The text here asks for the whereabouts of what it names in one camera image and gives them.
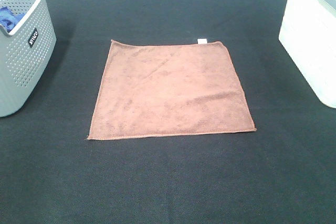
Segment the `grey perforated laundry basket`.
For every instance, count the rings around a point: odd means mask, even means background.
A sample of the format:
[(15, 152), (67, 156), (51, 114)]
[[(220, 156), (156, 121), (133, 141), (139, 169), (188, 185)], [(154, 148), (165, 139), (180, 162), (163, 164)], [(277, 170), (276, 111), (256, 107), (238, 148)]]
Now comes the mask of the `grey perforated laundry basket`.
[(24, 14), (11, 32), (1, 25), (1, 116), (18, 111), (43, 74), (56, 44), (46, 0), (1, 0)]

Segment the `black fabric table cover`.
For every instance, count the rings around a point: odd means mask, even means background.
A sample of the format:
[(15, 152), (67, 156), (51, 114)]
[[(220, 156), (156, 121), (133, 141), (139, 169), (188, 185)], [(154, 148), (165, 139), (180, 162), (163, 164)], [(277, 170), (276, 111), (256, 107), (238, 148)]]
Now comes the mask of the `black fabric table cover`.
[[(1, 118), (1, 223), (335, 223), (335, 110), (278, 40), (287, 0), (46, 0), (57, 42)], [(89, 141), (110, 41), (221, 41), (256, 132)]]

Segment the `brown microfiber towel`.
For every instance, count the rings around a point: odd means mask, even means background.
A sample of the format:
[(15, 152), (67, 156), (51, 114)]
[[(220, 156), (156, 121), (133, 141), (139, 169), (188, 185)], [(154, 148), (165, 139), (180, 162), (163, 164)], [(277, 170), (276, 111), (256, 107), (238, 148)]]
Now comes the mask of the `brown microfiber towel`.
[(229, 51), (221, 42), (111, 42), (88, 139), (255, 130)]

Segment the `white plastic basket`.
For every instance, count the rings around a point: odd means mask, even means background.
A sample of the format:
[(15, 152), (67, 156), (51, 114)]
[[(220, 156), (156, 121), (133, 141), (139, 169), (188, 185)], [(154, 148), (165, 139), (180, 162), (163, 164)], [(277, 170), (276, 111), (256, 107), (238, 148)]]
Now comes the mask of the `white plastic basket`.
[(279, 41), (318, 99), (335, 108), (335, 0), (287, 0)]

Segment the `blue cloth in basket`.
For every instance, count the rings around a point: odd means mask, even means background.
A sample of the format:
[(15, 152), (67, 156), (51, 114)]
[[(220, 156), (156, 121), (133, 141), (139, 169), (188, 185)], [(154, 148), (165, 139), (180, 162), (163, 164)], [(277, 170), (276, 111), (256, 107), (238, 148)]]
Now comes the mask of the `blue cloth in basket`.
[(22, 19), (24, 14), (13, 14), (13, 12), (8, 7), (1, 8), (1, 25), (6, 29), (9, 33), (11, 32), (15, 26)]

